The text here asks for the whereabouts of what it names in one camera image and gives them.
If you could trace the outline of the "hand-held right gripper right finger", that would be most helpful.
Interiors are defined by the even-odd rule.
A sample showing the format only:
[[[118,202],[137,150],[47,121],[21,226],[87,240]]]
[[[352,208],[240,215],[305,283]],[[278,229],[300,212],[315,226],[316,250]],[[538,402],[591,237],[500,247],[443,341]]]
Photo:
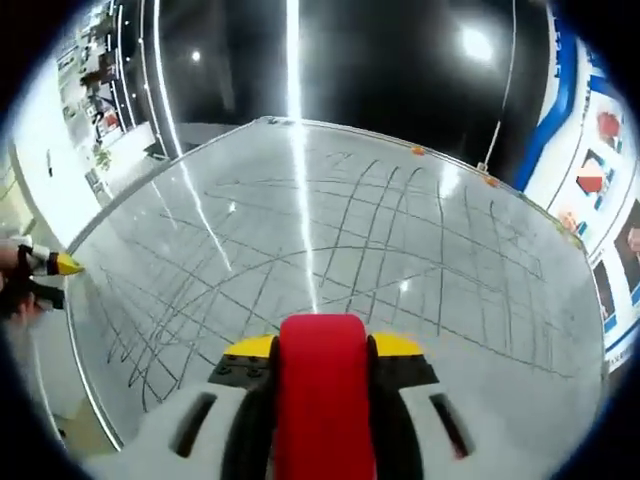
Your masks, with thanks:
[[[451,336],[367,338],[379,479],[506,479],[509,447],[483,386],[491,354]]]

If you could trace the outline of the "person's left hand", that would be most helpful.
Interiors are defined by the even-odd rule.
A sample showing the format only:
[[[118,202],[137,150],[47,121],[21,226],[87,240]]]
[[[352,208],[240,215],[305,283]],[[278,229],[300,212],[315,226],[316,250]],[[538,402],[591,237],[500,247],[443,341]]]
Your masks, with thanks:
[[[10,279],[18,268],[18,250],[9,244],[1,245],[1,319],[16,325],[26,326],[38,315],[38,306],[32,292],[22,292],[9,298],[4,291],[10,286]]]

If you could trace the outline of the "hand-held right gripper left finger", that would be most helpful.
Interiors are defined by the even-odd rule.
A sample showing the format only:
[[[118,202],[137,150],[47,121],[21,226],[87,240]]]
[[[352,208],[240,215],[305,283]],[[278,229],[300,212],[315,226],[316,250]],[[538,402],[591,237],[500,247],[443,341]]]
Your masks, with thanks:
[[[268,479],[275,429],[279,341],[227,348],[205,383],[148,413],[122,450],[118,479]]]

